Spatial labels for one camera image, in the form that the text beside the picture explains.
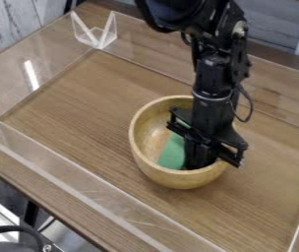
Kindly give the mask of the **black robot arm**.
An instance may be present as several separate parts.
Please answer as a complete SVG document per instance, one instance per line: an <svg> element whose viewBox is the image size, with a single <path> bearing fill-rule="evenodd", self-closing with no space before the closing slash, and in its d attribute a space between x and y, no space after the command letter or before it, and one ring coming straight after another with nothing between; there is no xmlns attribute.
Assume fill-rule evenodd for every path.
<svg viewBox="0 0 299 252"><path fill-rule="evenodd" d="M178 32L191 48L195 73L193 106L173 107L169 129L185 138L187 169L218 160L242 165L249 143L234 122L249 119L237 112L253 63L247 53L249 25L235 0L135 0L153 30Z"/></svg>

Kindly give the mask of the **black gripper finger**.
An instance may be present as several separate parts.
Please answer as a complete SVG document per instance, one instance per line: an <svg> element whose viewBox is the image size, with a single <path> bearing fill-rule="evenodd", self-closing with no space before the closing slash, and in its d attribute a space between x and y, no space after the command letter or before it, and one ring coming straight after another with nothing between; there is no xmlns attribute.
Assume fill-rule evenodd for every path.
<svg viewBox="0 0 299 252"><path fill-rule="evenodd" d="M186 139L186 168L202 168L202 145L193 139Z"/></svg>
<svg viewBox="0 0 299 252"><path fill-rule="evenodd" d="M218 159L218 145L211 144L211 145L205 145L205 159L203 159L203 165L210 166L217 162Z"/></svg>

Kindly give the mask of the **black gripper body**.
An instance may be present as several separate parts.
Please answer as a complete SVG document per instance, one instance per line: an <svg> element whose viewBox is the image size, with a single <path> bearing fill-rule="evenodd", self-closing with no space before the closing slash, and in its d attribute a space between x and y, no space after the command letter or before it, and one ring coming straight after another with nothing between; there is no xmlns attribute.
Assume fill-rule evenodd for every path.
<svg viewBox="0 0 299 252"><path fill-rule="evenodd" d="M170 108L171 118L167 128L185 139L193 139L202 145L202 167L205 159L205 145L218 145L218 158L239 167L249 143L234 129L234 118L247 122L250 116L238 116L233 105L225 108Z"/></svg>

